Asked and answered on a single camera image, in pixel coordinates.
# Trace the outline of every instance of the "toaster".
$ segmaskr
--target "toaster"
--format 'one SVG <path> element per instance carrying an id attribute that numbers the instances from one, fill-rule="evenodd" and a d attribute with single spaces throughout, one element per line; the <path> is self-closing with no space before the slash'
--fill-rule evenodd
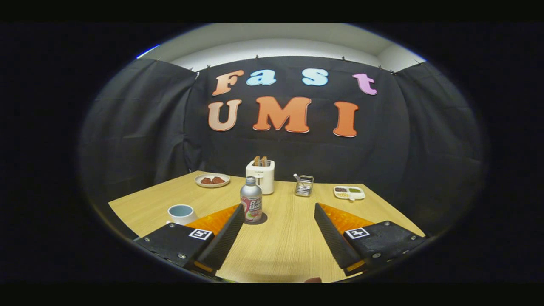
<path id="1" fill-rule="evenodd" d="M 274 161 L 267 161 L 266 166 L 253 166 L 254 161 L 251 161 L 245 167 L 245 176 L 254 176 L 257 185 L 263 191 L 263 194 L 271 194 L 274 192 Z"/>

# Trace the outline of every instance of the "blue letter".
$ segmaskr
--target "blue letter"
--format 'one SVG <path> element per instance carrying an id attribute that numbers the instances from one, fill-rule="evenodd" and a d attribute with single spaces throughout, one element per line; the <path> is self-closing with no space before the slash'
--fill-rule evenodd
<path id="1" fill-rule="evenodd" d="M 327 84 L 329 73 L 323 69 L 308 68 L 302 71 L 302 82 L 306 85 L 323 86 Z"/>
<path id="2" fill-rule="evenodd" d="M 258 70 L 251 74 L 251 77 L 245 82 L 249 86 L 272 85 L 276 83 L 274 70 Z"/>

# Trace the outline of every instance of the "white mug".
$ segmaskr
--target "white mug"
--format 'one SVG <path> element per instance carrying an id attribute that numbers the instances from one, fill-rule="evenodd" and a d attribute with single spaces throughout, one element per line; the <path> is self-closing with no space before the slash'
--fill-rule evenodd
<path id="1" fill-rule="evenodd" d="M 166 221 L 167 224 L 174 222 L 179 225 L 186 225 L 198 220 L 195 210 L 189 205 L 174 205 L 168 209 L 168 215 L 170 215 L 172 221 Z"/>

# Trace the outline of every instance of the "aluminum bottle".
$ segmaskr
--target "aluminum bottle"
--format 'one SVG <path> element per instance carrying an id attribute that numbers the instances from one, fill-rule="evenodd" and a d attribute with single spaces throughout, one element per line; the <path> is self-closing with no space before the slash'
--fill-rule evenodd
<path id="1" fill-rule="evenodd" d="M 254 176 L 248 176 L 240 189 L 240 202 L 244 205 L 245 220 L 248 222 L 259 221 L 263 214 L 263 191 L 255 182 Z"/>

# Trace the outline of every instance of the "bottle cap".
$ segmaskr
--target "bottle cap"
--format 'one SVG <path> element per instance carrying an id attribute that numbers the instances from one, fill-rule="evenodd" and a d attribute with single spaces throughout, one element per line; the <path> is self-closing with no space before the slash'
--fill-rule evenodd
<path id="1" fill-rule="evenodd" d="M 248 176 L 245 178 L 246 185 L 255 185 L 256 182 L 257 182 L 257 179 L 255 179 L 254 176 Z"/>

